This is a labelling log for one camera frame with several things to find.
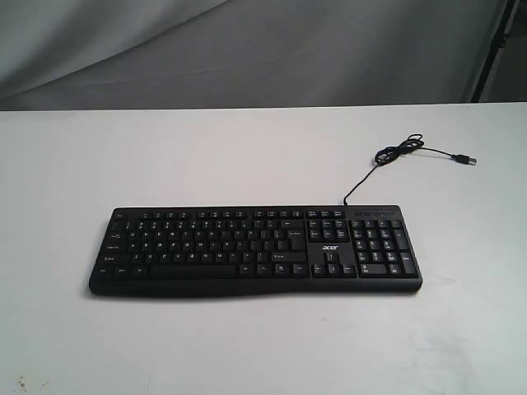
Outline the black Acer keyboard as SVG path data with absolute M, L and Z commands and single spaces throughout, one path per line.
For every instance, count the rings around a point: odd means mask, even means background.
M 422 275 L 395 205 L 121 207 L 88 286 L 118 297 L 413 293 Z

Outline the grey backdrop cloth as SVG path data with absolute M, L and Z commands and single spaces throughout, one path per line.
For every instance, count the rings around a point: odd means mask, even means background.
M 505 1 L 4 1 L 4 110 L 467 103 Z

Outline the black tripod stand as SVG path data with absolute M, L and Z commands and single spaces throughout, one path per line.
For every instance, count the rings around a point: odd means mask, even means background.
M 515 16 L 520 6 L 519 0 L 505 1 L 501 8 L 500 19 L 492 33 L 492 39 L 487 48 L 487 55 L 483 65 L 480 67 L 478 79 L 473 87 L 470 103 L 487 102 L 491 94 L 492 84 L 496 78 L 497 71 L 502 58 L 503 50 L 508 39 Z

